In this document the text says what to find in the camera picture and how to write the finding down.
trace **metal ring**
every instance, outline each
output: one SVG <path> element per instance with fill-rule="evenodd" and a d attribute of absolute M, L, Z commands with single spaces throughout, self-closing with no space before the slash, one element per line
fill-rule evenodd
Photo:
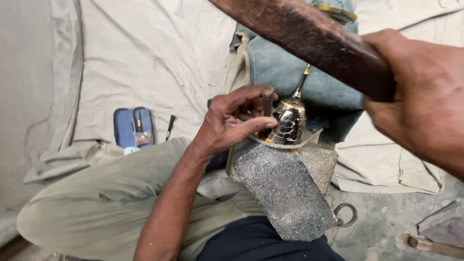
<path fill-rule="evenodd" d="M 349 207 L 353 211 L 353 217 L 351 218 L 351 220 L 348 223 L 345 223 L 345 224 L 343 223 L 343 219 L 337 217 L 337 220 L 338 220 L 337 226 L 342 227 L 342 228 L 347 228 L 347 227 L 353 225 L 354 222 L 356 222 L 356 220 L 358 219 L 358 211 L 356 210 L 356 208 L 352 204 L 345 202 L 345 203 L 342 203 L 342 204 L 338 205 L 338 207 L 335 208 L 335 210 L 334 210 L 335 216 L 338 215 L 338 212 L 343 207 Z"/>

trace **brass bell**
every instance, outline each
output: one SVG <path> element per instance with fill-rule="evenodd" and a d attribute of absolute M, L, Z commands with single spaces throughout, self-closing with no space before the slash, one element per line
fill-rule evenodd
<path fill-rule="evenodd" d="M 281 145 L 298 145 L 303 141 L 306 108 L 301 100 L 301 90 L 310 70 L 311 65 L 307 65 L 291 98 L 277 101 L 273 115 L 278 124 L 269 133 L 269 141 Z"/>

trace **left hand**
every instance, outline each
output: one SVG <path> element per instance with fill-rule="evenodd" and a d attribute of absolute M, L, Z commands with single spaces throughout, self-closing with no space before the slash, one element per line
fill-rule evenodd
<path fill-rule="evenodd" d="M 256 131 L 277 126 L 277 120 L 274 117 L 262 116 L 261 94 L 265 88 L 268 87 L 248 85 L 227 95 L 215 96 L 192 142 L 197 146 L 197 152 L 203 156 L 212 157 Z M 277 99 L 277 94 L 274 94 L 274 100 Z"/>

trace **wooden stick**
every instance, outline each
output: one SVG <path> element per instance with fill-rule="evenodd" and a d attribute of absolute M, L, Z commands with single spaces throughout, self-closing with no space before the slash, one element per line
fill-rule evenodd
<path fill-rule="evenodd" d="M 412 236 L 409 238 L 409 244 L 419 250 L 430 251 L 437 254 L 452 256 L 464 259 L 464 248 L 453 245 L 434 243 L 425 238 Z"/>
<path fill-rule="evenodd" d="M 396 83 L 367 42 L 303 0 L 210 0 L 255 33 L 378 101 L 393 101 Z"/>

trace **gray trousers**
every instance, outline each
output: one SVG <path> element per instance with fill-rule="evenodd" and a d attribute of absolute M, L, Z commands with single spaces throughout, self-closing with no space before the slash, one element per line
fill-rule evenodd
<path fill-rule="evenodd" d="M 82 259 L 132 260 L 157 195 L 187 146 L 184 138 L 172 139 L 54 183 L 22 209 L 18 231 L 38 246 Z M 195 260 L 225 225 L 255 215 L 265 214 L 248 191 L 222 202 L 197 195 L 179 260 Z"/>

